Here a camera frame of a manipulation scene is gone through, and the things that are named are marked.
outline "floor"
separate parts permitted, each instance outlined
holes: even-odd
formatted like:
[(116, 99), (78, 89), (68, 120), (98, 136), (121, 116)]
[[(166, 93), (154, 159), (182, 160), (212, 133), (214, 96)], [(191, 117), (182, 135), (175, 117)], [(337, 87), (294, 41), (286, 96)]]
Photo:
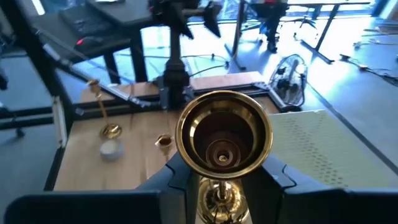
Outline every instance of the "floor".
[[(330, 32), (325, 39), (322, 51), (328, 52), (333, 58), (338, 59), (339, 53), (351, 54), (372, 68), (387, 68), (391, 75), (398, 71), (397, 54), (398, 45), (364, 45), (354, 50), (353, 42), (365, 42), (367, 38), (375, 38), (380, 42), (398, 42), (398, 36), (364, 37), (362, 30), (372, 26), (370, 18), (336, 20), (332, 23)], [(319, 29), (325, 21), (319, 21)], [(360, 133), (382, 151), (395, 165), (398, 166), (398, 120), (395, 111), (398, 110), (396, 99), (398, 88), (387, 84), (379, 77), (370, 73), (361, 73), (354, 65), (344, 62), (335, 62), (327, 65), (319, 58), (304, 48), (299, 41), (292, 38), (294, 24), (285, 24), (280, 32), (281, 40), (277, 54), (270, 54), (266, 44), (260, 44), (257, 31), (245, 32), (242, 36), (238, 59), (248, 68), (248, 71), (259, 71), (268, 79), (273, 69), (282, 57), (290, 54), (300, 54), (311, 65), (308, 82), (312, 88), (306, 90), (306, 103), (304, 110), (323, 110), (325, 105), (316, 97), (315, 92), (327, 100), (333, 108), (342, 114)], [(191, 26), (194, 40), (182, 38), (182, 55), (208, 55), (217, 54), (229, 58), (223, 44), (231, 43), (234, 34), (233, 24), (220, 25), (222, 39), (216, 39), (203, 26)], [(144, 35), (146, 66), (150, 79), (161, 75), (166, 59), (150, 58), (148, 56), (168, 56), (169, 40), (167, 28), (152, 27), (142, 31)], [(305, 36), (314, 37), (316, 31), (303, 29), (298, 38)], [(129, 50), (116, 52), (119, 73), (134, 81), (131, 68)], [(224, 64), (223, 59), (211, 60), (207, 56), (201, 58), (186, 57), (187, 70), (190, 73), (206, 69), (211, 66)], [(93, 59), (95, 63), (103, 64), (102, 58)], [(34, 68), (27, 58), (3, 59), (3, 69), (9, 76), (9, 90), (0, 94), (0, 101), (13, 110), (50, 106), (50, 97), (44, 85), (37, 76)], [(99, 67), (86, 62), (79, 63), (76, 67), (89, 73), (101, 81), (109, 83), (107, 73)], [(209, 75), (223, 75), (236, 73), (238, 69), (231, 64), (228, 69), (217, 68), (198, 74), (198, 77)], [(82, 82), (64, 74), (58, 73), (63, 81), (71, 99), (77, 102), (80, 92), (86, 88)], [(22, 194), (40, 192), (45, 183), (52, 158), (57, 148), (54, 126), (38, 126), (25, 128), (26, 136), (23, 139), (14, 138), (14, 130), (0, 131), (0, 220), (6, 205), (15, 197)], [(365, 154), (372, 157), (375, 163), (385, 166), (362, 143), (358, 144)]]

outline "table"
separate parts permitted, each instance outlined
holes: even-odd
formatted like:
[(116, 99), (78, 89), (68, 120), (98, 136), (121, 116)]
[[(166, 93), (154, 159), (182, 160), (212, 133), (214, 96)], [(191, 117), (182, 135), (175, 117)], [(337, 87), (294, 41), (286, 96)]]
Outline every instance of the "table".
[[(61, 57), (73, 63), (86, 60), (71, 51), (80, 38), (59, 17), (58, 13), (46, 13), (42, 16), (35, 16), (31, 19), (31, 23), (36, 29), (43, 31), (43, 34), (40, 36), (42, 41), (48, 43)], [(95, 58), (103, 55), (106, 67), (117, 73), (118, 70), (113, 52), (130, 47), (136, 81), (146, 82), (147, 75), (144, 56), (137, 52), (139, 49), (143, 52), (140, 30), (130, 30), (129, 33), (121, 30), (118, 33), (107, 35), (104, 39), (106, 41), (103, 45), (84, 50), (81, 53), (87, 56), (87, 58)], [(111, 83), (121, 83), (119, 77), (115, 77), (113, 74), (109, 74), (109, 77)]]
[[(239, 73), (217, 77), (193, 78), (194, 89), (248, 84), (264, 81), (258, 72)], [(157, 93), (156, 87), (148, 83), (119, 86), (121, 91), (134, 96)], [(269, 98), (257, 98), (269, 114), (278, 113)], [(89, 90), (83, 91), (82, 102), (95, 101)], [(125, 155), (116, 162), (101, 159), (99, 131), (103, 119), (75, 121), (62, 159), (54, 190), (120, 190), (135, 189), (155, 174), (166, 163), (165, 157), (155, 146), (160, 134), (174, 133), (179, 111), (148, 112), (111, 117), (109, 120), (123, 127), (121, 140)], [(175, 146), (169, 155), (177, 152)]]
[[(238, 20), (237, 20), (237, 24), (236, 24), (235, 38), (234, 38), (233, 46), (232, 46), (232, 49), (228, 45), (225, 45), (225, 47), (226, 47), (227, 51), (229, 52), (230, 56), (234, 57), (234, 60), (237, 64), (237, 66), (241, 70), (244, 70), (245, 67), (240, 65), (240, 63), (236, 60), (235, 56), (237, 56), (238, 44), (239, 44), (239, 39), (240, 39), (240, 35), (238, 35), (238, 34), (240, 34), (242, 32), (242, 23), (243, 23), (243, 18), (245, 17), (245, 10), (244, 10), (245, 4), (255, 5), (255, 4), (264, 4), (264, 3), (256, 3), (256, 0), (251, 1), (250, 3), (247, 3), (245, 0), (240, 0), (239, 11), (238, 11)], [(319, 49), (322, 45), (323, 40), (325, 39), (326, 33), (329, 30), (332, 20), (337, 15), (337, 12), (338, 12), (340, 6), (350, 5), (350, 4), (370, 4), (370, 1), (368, 1), (368, 0), (336, 0), (336, 1), (331, 1), (331, 0), (329, 0), (329, 1), (289, 0), (287, 2), (288, 6), (302, 6), (302, 7), (319, 7), (319, 6), (325, 6), (325, 5), (333, 5), (333, 9), (330, 12), (328, 22), (326, 23), (326, 26), (325, 26), (324, 30), (322, 31), (322, 34), (318, 40), (317, 45), (315, 47), (312, 47), (305, 40), (302, 40), (302, 43), (306, 48), (310, 49), (313, 53), (317, 54), (326, 63), (331, 64), (334, 62), (334, 60), (329, 59), (328, 57), (323, 55), (321, 52), (319, 52)]]

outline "wooden table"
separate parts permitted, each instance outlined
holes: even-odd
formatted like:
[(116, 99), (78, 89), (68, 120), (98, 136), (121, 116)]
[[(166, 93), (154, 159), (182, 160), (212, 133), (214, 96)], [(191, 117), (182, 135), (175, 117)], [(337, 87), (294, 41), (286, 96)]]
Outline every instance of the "wooden table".
[[(194, 89), (203, 89), (261, 81), (264, 81), (264, 77), (258, 72), (249, 72), (194, 78), (191, 84)], [(117, 88), (134, 96), (158, 93), (156, 87), (149, 83)], [(265, 107), (267, 113), (278, 113), (268, 97), (256, 100)], [(95, 97), (86, 90), (81, 101), (95, 101)], [(104, 126), (103, 119), (74, 122), (54, 190), (135, 189), (165, 165), (166, 158), (154, 143), (161, 134), (174, 134), (179, 113), (156, 111), (111, 117), (110, 122), (123, 127), (120, 140), (125, 148), (124, 156), (115, 162), (106, 162), (100, 156), (102, 140), (99, 131)], [(176, 152), (174, 146), (169, 157)]]

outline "black stand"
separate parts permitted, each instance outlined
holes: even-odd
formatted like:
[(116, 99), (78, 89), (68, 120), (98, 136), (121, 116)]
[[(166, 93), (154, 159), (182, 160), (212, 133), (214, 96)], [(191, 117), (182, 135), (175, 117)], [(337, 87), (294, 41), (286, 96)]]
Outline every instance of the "black stand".
[(322, 44), (323, 40), (325, 39), (326, 33), (329, 30), (330, 24), (333, 21), (333, 19), (336, 17), (339, 8), (340, 8), (339, 4), (337, 4), (333, 7), (333, 10), (330, 12), (330, 15), (329, 15), (328, 22), (326, 23), (326, 26), (325, 26), (324, 30), (322, 31), (322, 35), (319, 38), (319, 41), (315, 48), (313, 48), (311, 45), (309, 45), (306, 41), (302, 40), (302, 44), (304, 45), (304, 47), (308, 48), (313, 53), (317, 54), (322, 60), (324, 60), (328, 64), (333, 63), (335, 60), (329, 59), (328, 57), (323, 55), (321, 52), (319, 52), (319, 48), (321, 47), (321, 44)]
[(179, 109), (186, 103), (184, 89), (189, 86), (189, 79), (181, 60), (180, 33), (170, 30), (170, 59), (166, 63), (163, 77), (158, 79), (163, 109)]
[(234, 61), (235, 65), (241, 72), (246, 70), (246, 67), (241, 65), (241, 63), (238, 61), (238, 45), (239, 45), (239, 40), (240, 40), (241, 34), (242, 34), (241, 29), (242, 29), (243, 19), (245, 17), (244, 5), (245, 5), (245, 1), (239, 2), (238, 19), (236, 21), (235, 38), (234, 38), (234, 43), (233, 43), (232, 49), (230, 49), (230, 47), (227, 44), (224, 44), (224, 47), (225, 47), (226, 51), (228, 52), (229, 56), (231, 57), (231, 59)]

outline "brass candlestick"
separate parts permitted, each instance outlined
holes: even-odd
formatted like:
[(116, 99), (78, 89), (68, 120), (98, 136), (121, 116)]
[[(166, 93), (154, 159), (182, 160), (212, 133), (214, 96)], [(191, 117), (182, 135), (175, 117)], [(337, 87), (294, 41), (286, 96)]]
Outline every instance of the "brass candlestick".
[(173, 139), (172, 136), (169, 134), (160, 135), (155, 142), (155, 145), (163, 152), (166, 162), (169, 161), (169, 154), (172, 150), (172, 143)]
[(99, 132), (99, 135), (106, 139), (115, 139), (122, 134), (122, 127), (118, 124), (109, 123), (108, 115), (106, 114), (104, 104), (102, 103), (101, 87), (99, 86), (99, 84), (100, 84), (99, 80), (90, 80), (88, 82), (91, 92), (95, 94), (95, 97), (98, 100), (99, 107), (101, 108), (101, 112), (106, 123), (105, 127), (103, 127)]

